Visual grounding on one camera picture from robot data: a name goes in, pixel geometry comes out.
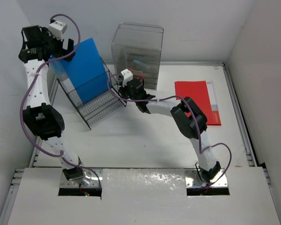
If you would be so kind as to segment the pink black highlighter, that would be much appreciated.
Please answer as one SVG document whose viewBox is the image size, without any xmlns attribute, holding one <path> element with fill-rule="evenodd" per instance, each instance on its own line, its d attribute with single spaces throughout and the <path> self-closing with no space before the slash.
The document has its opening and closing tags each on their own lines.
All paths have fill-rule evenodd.
<svg viewBox="0 0 281 225">
<path fill-rule="evenodd" d="M 144 79 L 144 77 L 142 77 L 142 76 L 133 76 L 133 78 L 135 78 L 135 79 Z"/>
</svg>

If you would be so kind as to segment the orange black highlighter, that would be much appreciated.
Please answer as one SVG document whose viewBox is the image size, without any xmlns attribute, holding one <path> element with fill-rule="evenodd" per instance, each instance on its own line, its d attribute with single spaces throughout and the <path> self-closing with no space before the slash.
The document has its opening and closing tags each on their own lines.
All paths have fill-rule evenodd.
<svg viewBox="0 0 281 225">
<path fill-rule="evenodd" d="M 135 69 L 135 68 L 132 68 L 132 67 L 129 67 L 127 69 L 129 69 L 132 72 L 134 71 L 134 72 L 137 72 L 137 73 L 143 73 L 143 70 L 140 70 L 140 69 Z"/>
</svg>

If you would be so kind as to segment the blue folder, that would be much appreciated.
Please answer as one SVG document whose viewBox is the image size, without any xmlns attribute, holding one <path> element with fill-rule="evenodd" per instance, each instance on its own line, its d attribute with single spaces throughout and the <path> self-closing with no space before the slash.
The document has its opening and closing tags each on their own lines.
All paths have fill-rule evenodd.
<svg viewBox="0 0 281 225">
<path fill-rule="evenodd" d="M 107 69 L 93 38 L 80 43 L 70 62 L 59 60 L 50 65 L 70 98 L 79 101 L 77 105 L 85 104 L 108 90 Z"/>
</svg>

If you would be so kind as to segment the clear plastic drawer organizer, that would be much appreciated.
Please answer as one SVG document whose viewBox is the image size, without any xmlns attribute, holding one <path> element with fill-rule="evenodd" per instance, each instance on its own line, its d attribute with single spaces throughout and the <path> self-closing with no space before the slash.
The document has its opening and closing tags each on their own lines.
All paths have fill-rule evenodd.
<svg viewBox="0 0 281 225">
<path fill-rule="evenodd" d="M 127 68 L 143 70 L 132 72 L 144 77 L 144 87 L 156 90 L 161 62 L 164 28 L 158 25 L 123 22 L 117 27 L 112 40 L 111 52 L 116 73 Z M 133 63 L 139 60 L 150 65 L 150 69 Z"/>
</svg>

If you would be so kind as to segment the black wire mesh shelf rack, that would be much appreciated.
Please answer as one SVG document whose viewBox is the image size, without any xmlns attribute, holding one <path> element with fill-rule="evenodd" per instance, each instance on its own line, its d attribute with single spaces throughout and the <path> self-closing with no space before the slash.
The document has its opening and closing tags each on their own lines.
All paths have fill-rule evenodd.
<svg viewBox="0 0 281 225">
<path fill-rule="evenodd" d="M 112 73 L 106 63 L 104 61 L 102 63 L 105 72 L 77 88 L 69 79 L 57 80 L 71 105 L 89 129 L 118 108 L 127 105 L 125 101 L 118 99 L 119 86 L 116 79 L 112 78 L 107 83 Z"/>
</svg>

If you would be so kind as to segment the red folder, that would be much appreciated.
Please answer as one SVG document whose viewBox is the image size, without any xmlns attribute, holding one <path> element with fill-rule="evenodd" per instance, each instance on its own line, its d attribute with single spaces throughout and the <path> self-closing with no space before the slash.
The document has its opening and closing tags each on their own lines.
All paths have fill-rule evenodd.
<svg viewBox="0 0 281 225">
<path fill-rule="evenodd" d="M 207 117 L 207 125 L 221 126 L 221 119 L 212 81 L 176 81 L 175 93 L 190 97 Z"/>
</svg>

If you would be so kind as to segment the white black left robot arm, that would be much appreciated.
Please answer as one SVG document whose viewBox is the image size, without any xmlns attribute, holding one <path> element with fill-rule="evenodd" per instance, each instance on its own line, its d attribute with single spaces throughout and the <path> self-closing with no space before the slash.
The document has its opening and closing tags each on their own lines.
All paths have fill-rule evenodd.
<svg viewBox="0 0 281 225">
<path fill-rule="evenodd" d="M 22 48 L 19 59 L 23 62 L 28 90 L 20 106 L 21 127 L 30 139 L 28 131 L 48 143 L 53 149 L 49 153 L 35 145 L 41 152 L 59 158 L 65 178 L 79 183 L 85 177 L 80 158 L 69 150 L 63 139 L 65 123 L 62 115 L 51 105 L 47 74 L 49 64 L 57 60 L 70 62 L 77 49 L 72 39 L 68 40 L 67 49 L 63 40 L 41 26 L 24 27 L 21 30 Z"/>
</svg>

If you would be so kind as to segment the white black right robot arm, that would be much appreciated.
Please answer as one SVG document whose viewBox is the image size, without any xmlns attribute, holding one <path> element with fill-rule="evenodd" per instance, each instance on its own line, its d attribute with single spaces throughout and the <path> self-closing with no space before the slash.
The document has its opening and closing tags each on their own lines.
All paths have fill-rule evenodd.
<svg viewBox="0 0 281 225">
<path fill-rule="evenodd" d="M 196 152 L 200 177 L 210 183 L 221 169 L 215 158 L 207 135 L 207 117 L 190 98 L 182 100 L 156 100 L 154 95 L 148 94 L 140 80 L 121 81 L 120 96 L 136 103 L 142 113 L 160 114 L 174 119 L 181 134 L 188 138 Z"/>
</svg>

